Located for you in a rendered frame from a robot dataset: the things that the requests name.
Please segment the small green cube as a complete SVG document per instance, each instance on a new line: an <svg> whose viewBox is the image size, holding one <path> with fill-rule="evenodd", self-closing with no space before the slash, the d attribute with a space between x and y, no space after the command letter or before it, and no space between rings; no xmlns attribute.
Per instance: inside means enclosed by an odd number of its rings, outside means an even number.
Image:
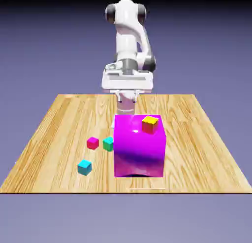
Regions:
<svg viewBox="0 0 252 243"><path fill-rule="evenodd" d="M103 141L103 149L105 149L108 152L113 151L113 144L114 144L114 139L113 137L107 137Z"/></svg>

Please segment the large magenta box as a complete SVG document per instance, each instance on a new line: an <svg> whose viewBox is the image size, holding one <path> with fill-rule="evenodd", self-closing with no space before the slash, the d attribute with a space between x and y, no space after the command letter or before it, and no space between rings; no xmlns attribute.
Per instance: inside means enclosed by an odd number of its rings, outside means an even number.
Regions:
<svg viewBox="0 0 252 243"><path fill-rule="evenodd" d="M154 134L142 131L146 115L116 115L114 121L114 176L163 177L166 133L160 115Z"/></svg>

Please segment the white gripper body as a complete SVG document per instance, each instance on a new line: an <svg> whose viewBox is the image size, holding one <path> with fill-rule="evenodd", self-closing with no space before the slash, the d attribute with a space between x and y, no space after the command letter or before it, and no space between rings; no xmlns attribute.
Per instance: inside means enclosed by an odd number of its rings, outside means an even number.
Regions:
<svg viewBox="0 0 252 243"><path fill-rule="evenodd" d="M116 91L137 91L150 93L153 89L153 74L149 71L133 71L125 75L122 70L104 70L101 87L107 93Z"/></svg>

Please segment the small red cube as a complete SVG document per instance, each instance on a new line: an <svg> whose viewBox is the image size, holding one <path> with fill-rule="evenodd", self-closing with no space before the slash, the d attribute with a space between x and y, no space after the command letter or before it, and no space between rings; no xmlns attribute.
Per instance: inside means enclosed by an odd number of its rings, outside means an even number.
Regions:
<svg viewBox="0 0 252 243"><path fill-rule="evenodd" d="M99 139L95 137L90 137L87 139L87 148L91 150L96 150L99 147Z"/></svg>

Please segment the small cyan cube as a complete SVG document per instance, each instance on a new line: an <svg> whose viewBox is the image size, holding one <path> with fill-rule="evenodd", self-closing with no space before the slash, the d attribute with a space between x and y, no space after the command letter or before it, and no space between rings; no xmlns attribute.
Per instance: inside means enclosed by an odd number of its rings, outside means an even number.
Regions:
<svg viewBox="0 0 252 243"><path fill-rule="evenodd" d="M92 170L92 164L90 161L87 160L82 160L78 165L77 165L77 171L79 174L87 176Z"/></svg>

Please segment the small yellow cube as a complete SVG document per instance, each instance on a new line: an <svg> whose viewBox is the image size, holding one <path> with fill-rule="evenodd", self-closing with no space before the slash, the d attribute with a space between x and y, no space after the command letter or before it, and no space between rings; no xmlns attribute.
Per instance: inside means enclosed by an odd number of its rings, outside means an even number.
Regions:
<svg viewBox="0 0 252 243"><path fill-rule="evenodd" d="M159 121L159 119L156 117L153 117L150 115L145 116L141 121L142 132L153 135L158 128L158 121Z"/></svg>

